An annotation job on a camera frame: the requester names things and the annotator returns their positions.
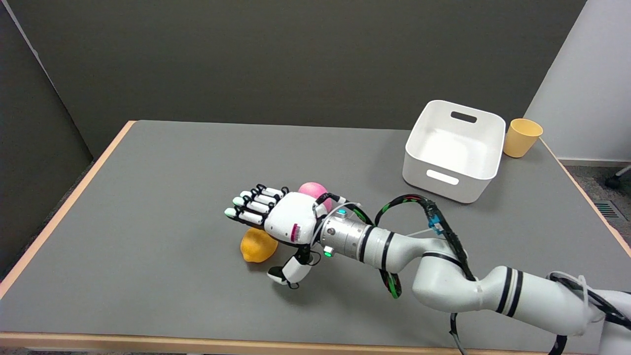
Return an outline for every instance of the chair wheel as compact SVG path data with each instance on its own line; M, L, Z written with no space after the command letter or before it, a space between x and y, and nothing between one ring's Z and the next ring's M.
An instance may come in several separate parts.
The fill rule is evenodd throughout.
M617 189L620 187L620 178L618 176L609 177L604 181L605 186L612 189Z

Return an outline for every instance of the white wall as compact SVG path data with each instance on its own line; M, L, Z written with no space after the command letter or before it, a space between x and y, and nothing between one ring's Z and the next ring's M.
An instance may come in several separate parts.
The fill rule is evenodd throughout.
M631 160L631 0L588 0L526 111L560 159Z

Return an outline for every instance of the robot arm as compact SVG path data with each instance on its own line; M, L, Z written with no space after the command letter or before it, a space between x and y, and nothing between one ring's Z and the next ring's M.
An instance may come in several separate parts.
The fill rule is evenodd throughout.
M631 352L631 294L592 290L584 280L581 283L560 273L544 279L505 266L494 268L480 280L473 277L466 252L430 200L418 195L401 196L387 204L375 222L378 224L393 203L417 202L424 208L430 227L445 239L417 239L379 228L352 203L351 210L362 221L349 218L346 210L326 215L320 204L327 197L345 202L331 194L316 200L286 188L274 190L259 185L244 191L241 199L233 201L235 207L225 214L298 248L283 267L269 270L268 276L278 283L291 286L307 275L312 266L310 247L316 242L322 244L325 254L339 253L394 275L421 258L413 294L430 308L452 313L452 324L456 313L492 310L554 334L577 335L589 322L605 317L600 355ZM562 346L551 354L560 351Z
M435 310L452 314L491 310L557 335L580 335L587 323L604 317L594 304L563 284L521 270L499 266L481 280L469 280L445 239L411 238L335 216L324 222L320 241L325 248L392 273L421 258L412 293ZM341 247L349 244L357 248ZM594 292L631 318L631 295ZM600 355L629 352L631 331L606 321L600 348Z

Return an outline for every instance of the floor vent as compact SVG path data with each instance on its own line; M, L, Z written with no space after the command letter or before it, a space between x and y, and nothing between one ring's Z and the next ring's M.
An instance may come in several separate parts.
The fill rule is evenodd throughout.
M596 208L608 220L626 220L616 206L609 200L594 200Z

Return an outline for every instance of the gray table top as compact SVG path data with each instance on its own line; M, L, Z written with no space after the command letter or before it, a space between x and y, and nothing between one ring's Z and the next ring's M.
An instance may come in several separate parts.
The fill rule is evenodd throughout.
M590 286L631 289L631 258L538 142L502 158L477 202L462 205L401 177L408 131L140 121L134 124L0 303L0 331L454 347L449 315L411 294L418 262L392 299L379 273L337 256L298 290L243 261L245 226L223 216L257 183L297 189L317 181L363 203L371 215L391 198L435 200L483 277L497 265L535 275L563 270ZM403 205L382 224L426 226ZM548 351L554 335L492 311L461 314L463 344ZM567 351L594 353L601 325Z

